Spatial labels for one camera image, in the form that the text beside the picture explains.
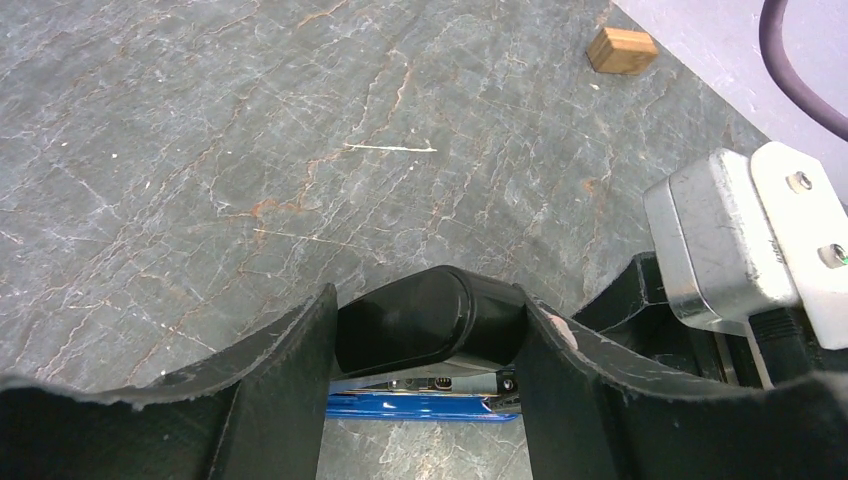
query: wooden block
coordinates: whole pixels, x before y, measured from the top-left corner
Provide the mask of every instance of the wooden block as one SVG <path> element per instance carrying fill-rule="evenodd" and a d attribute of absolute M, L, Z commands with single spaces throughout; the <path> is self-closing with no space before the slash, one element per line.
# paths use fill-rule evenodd
<path fill-rule="evenodd" d="M 603 28 L 589 45 L 592 68 L 601 73 L 639 75 L 657 58 L 654 40 L 644 32 Z"/>

